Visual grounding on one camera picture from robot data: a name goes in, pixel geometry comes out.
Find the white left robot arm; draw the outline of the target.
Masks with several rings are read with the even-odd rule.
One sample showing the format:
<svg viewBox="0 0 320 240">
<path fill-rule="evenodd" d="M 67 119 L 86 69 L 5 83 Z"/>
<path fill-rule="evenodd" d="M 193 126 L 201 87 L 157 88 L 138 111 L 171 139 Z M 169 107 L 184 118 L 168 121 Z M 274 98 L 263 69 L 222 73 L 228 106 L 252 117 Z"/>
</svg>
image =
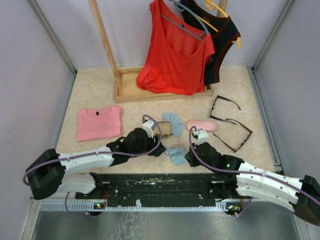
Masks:
<svg viewBox="0 0 320 240">
<path fill-rule="evenodd" d="M 91 170 L 142 156 L 159 157 L 166 151 L 162 138 L 159 133 L 137 127 L 127 136 L 94 150 L 58 153 L 54 148 L 47 149 L 25 170 L 22 181 L 30 187 L 35 200 L 55 193 L 80 193 L 97 199 L 103 195 L 104 186 Z"/>
</svg>

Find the plaid brown glasses case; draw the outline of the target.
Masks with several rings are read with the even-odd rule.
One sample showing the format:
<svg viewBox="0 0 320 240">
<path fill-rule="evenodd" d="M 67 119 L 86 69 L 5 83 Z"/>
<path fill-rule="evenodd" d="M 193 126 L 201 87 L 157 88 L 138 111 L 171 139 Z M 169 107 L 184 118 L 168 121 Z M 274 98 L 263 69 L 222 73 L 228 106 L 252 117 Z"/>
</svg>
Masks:
<svg viewBox="0 0 320 240">
<path fill-rule="evenodd" d="M 155 135 L 160 135 L 163 138 L 172 136 L 172 124 L 169 121 L 158 121 L 159 128 L 156 126 L 153 133 Z"/>
</svg>

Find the small light blue cloth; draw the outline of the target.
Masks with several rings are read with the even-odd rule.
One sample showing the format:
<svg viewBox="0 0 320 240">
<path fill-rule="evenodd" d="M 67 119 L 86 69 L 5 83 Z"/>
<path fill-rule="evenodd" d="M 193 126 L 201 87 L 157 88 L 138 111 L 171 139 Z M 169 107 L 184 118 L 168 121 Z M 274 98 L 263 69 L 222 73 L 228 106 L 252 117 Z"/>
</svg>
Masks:
<svg viewBox="0 0 320 240">
<path fill-rule="evenodd" d="M 180 166 L 186 162 L 185 149 L 183 147 L 175 146 L 168 148 L 165 153 L 171 158 L 175 166 Z"/>
</svg>

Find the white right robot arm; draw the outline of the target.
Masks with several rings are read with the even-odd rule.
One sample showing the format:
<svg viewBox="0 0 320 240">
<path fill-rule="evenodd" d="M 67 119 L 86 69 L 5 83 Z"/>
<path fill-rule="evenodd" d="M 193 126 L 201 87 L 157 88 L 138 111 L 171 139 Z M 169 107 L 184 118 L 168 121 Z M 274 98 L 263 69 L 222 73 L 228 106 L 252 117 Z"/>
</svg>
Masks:
<svg viewBox="0 0 320 240">
<path fill-rule="evenodd" d="M 237 195 L 265 200 L 294 213 L 315 226 L 320 225 L 320 185 L 305 175 L 289 177 L 258 168 L 243 159 L 219 153 L 205 142 L 192 144 L 185 155 L 191 167 L 204 166 L 226 177 L 223 192 L 229 198 Z"/>
</svg>

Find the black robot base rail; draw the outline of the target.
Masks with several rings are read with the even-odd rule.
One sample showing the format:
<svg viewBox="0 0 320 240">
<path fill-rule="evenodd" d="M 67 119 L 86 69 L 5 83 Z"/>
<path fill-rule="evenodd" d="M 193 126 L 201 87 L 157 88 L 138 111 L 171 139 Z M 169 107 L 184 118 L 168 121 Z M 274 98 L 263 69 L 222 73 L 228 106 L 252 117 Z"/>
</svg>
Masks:
<svg viewBox="0 0 320 240">
<path fill-rule="evenodd" d="M 186 211 L 222 208 L 242 213 L 250 197 L 236 192 L 235 181 L 214 173 L 106 173 L 93 175 L 96 187 L 75 194 L 77 200 L 97 200 L 95 208 L 141 208 Z"/>
</svg>

